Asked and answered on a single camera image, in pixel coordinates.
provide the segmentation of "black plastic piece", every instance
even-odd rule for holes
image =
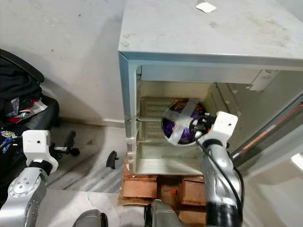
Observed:
[[[71,148],[70,147],[66,147],[66,151],[55,150],[55,152],[57,154],[66,154],[66,155],[68,155],[68,154],[71,153]]]
[[[117,152],[114,150],[109,154],[107,161],[106,161],[106,167],[111,167],[112,169],[115,169],[115,161],[118,160]]]
[[[152,205],[144,206],[144,227],[152,227]]]
[[[64,146],[72,148],[75,144],[75,137],[76,137],[76,132],[74,130],[70,131],[70,133],[68,133],[65,139]]]
[[[217,145],[223,146],[223,144],[221,143],[221,141],[215,140],[215,139],[206,140],[203,143],[203,146],[207,149],[208,146],[213,145],[213,144],[217,144]]]
[[[80,154],[80,151],[78,148],[71,149],[71,155],[78,156]]]
[[[0,49],[0,57],[18,66],[38,82],[42,83],[44,81],[44,76],[40,71],[38,71],[35,67],[28,64],[25,60],[19,58],[18,56]]]
[[[240,182],[241,182],[241,203],[242,203],[242,209],[244,206],[244,198],[245,198],[245,188],[244,188],[244,180],[242,177],[242,174],[240,173],[240,171],[237,169],[237,167],[233,167],[234,171],[236,171],[236,173],[239,176]]]
[[[101,213],[101,227],[108,227],[108,220],[105,213]]]
[[[206,205],[207,226],[240,227],[241,218],[235,206],[208,203]]]
[[[47,173],[47,175],[49,175],[51,173],[51,170],[53,168],[52,164],[50,164],[49,162],[47,162],[45,160],[42,160],[42,162],[32,161],[29,164],[29,167],[37,167],[37,168],[43,169]]]
[[[55,147],[55,143],[51,143],[50,146],[48,147],[48,150],[49,150],[50,155],[58,161],[61,157],[55,151],[54,147]]]
[[[189,131],[191,133],[191,136],[194,138],[197,131],[201,132],[202,135],[207,134],[208,131],[211,129],[215,119],[216,116],[213,116],[211,114],[204,114],[199,116],[197,119],[193,119],[189,124]]]

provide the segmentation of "cardboard box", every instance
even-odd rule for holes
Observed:
[[[170,205],[174,210],[178,209],[178,184],[180,178],[159,176],[157,180],[157,198]]]
[[[204,183],[201,178],[183,178],[179,186],[180,202],[183,205],[205,206]]]
[[[124,181],[123,197],[156,198],[157,182]]]

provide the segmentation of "white wall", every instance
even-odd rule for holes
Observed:
[[[290,160],[245,181],[244,226],[302,226],[303,174]]]
[[[45,76],[63,117],[122,120],[117,46],[125,0],[1,0],[0,46]]]
[[[285,9],[294,14],[299,20],[303,22],[303,1],[302,0],[276,0]]]

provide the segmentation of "black office chair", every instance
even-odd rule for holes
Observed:
[[[42,83],[44,81],[44,76],[41,72],[39,72],[36,68],[34,68],[32,65],[30,65],[23,59],[17,57],[16,55],[8,51],[0,49],[0,61],[2,62],[1,65],[9,67],[10,70],[12,70],[12,73],[16,71],[16,73],[21,73],[21,75],[30,75],[38,83]],[[55,99],[45,95],[42,95],[41,101],[47,106],[44,111],[28,119],[24,119],[23,121],[20,121],[17,124],[21,124],[31,130],[50,130],[55,124],[58,124],[58,102]],[[51,143],[51,155],[56,159],[60,159],[62,153],[71,153],[71,155],[73,156],[79,155],[79,150],[77,148],[72,148],[74,145],[75,136],[75,131],[71,131],[69,135],[67,135],[64,147],[67,147],[68,149],[66,149],[65,151],[55,150],[55,145]],[[10,163],[9,169],[7,170],[7,174],[5,175],[5,177],[0,179],[0,207],[1,204],[7,198],[7,189],[10,182],[15,179],[25,167],[26,157],[24,156],[24,154],[21,153],[15,155],[12,159],[12,163]]]
[[[26,72],[37,82],[42,83],[44,81],[44,76],[41,72],[16,55],[0,49],[0,57],[0,61],[6,61],[5,63],[11,64],[12,67],[16,68],[16,70]],[[19,124],[32,130],[50,130],[56,123],[58,123],[58,102],[55,99],[44,95],[42,95],[41,101],[48,106],[48,108],[31,118],[21,121]]]

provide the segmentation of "gray floor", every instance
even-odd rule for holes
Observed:
[[[76,131],[75,148],[80,155],[63,155],[48,187],[88,192],[118,193],[126,156],[125,129],[62,123],[51,131],[51,141],[63,146],[70,130]],[[117,152],[116,169],[106,167],[108,155]]]

